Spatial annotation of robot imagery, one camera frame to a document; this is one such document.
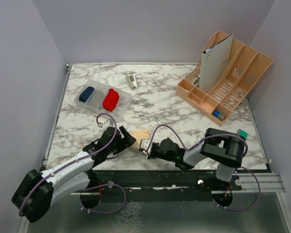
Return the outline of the red boxer underwear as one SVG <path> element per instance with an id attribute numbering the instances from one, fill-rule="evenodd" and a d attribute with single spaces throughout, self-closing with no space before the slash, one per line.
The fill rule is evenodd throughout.
<path id="1" fill-rule="evenodd" d="M 102 107 L 105 110 L 112 112 L 116 108 L 119 98 L 120 96 L 118 92 L 115 91 L 113 88 L 110 88 L 105 99 L 102 102 Z"/>

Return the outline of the clear plastic storage box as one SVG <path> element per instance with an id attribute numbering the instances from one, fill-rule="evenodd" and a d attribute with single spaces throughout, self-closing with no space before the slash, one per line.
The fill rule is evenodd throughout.
<path id="1" fill-rule="evenodd" d="M 94 92 L 97 91 L 97 90 L 101 90 L 104 93 L 104 97 L 103 97 L 103 99 L 101 101 L 101 105 L 100 105 L 99 109 L 91 108 L 91 107 L 88 106 L 88 102 L 91 99 L 91 97 L 92 97 L 94 92 L 91 94 L 91 96 L 89 97 L 89 99 L 85 103 L 79 101 L 79 95 L 88 86 L 92 86 L 95 89 Z M 107 93 L 108 93 L 110 88 L 113 88 L 115 91 L 117 91 L 119 96 L 120 96 L 118 104 L 117 104 L 116 108 L 112 112 L 109 112 L 109 111 L 105 110 L 102 107 L 102 102 L 105 99 L 105 97 L 106 97 L 106 95 L 107 95 Z M 74 102 L 79 108 L 88 110 L 88 111 L 93 112 L 95 114 L 108 113 L 108 114 L 112 115 L 116 120 L 120 120 L 123 117 L 124 113 L 130 107 L 130 104 L 132 103 L 132 94 L 130 94 L 128 92 L 125 92 L 125 91 L 123 91 L 121 89 L 115 88 L 113 86 L 110 86 L 108 84 L 103 84 L 103 83 L 100 83 L 100 82 L 97 82 L 97 81 L 94 81 L 94 80 L 88 80 L 85 83 L 85 85 L 81 88 L 81 90 L 79 91 L 77 96 L 74 98 Z"/>

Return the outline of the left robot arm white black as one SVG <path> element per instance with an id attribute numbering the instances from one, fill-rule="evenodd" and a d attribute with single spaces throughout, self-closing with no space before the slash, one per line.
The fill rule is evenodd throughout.
<path id="1" fill-rule="evenodd" d="M 93 168 L 105 162 L 110 154 L 118 155 L 135 142 L 123 126 L 108 127 L 101 138 L 63 164 L 42 172 L 29 171 L 12 196 L 12 203 L 21 216 L 34 223 L 61 198 L 77 191 L 95 190 L 100 182 Z"/>

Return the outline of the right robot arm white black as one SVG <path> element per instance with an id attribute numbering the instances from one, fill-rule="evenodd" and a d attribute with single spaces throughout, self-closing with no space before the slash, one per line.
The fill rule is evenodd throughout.
<path id="1" fill-rule="evenodd" d="M 248 151 L 247 133 L 238 130 L 230 133 L 214 128 L 208 128 L 196 145 L 190 149 L 181 148 L 170 138 L 160 143 L 143 139 L 140 150 L 147 159 L 162 159 L 174 162 L 181 170 L 194 168 L 199 162 L 211 158 L 219 163 L 213 177 L 213 184 L 219 190 L 224 190 L 231 183 L 234 171 L 241 167 L 242 159 Z"/>

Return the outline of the beige underwear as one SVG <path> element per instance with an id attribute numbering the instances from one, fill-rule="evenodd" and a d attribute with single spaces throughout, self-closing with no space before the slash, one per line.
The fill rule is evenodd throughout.
<path id="1" fill-rule="evenodd" d="M 132 137 L 136 139 L 133 145 L 129 147 L 132 151 L 138 151 L 140 149 L 141 140 L 149 140 L 151 134 L 151 132 L 147 129 L 131 130 L 129 133 Z"/>

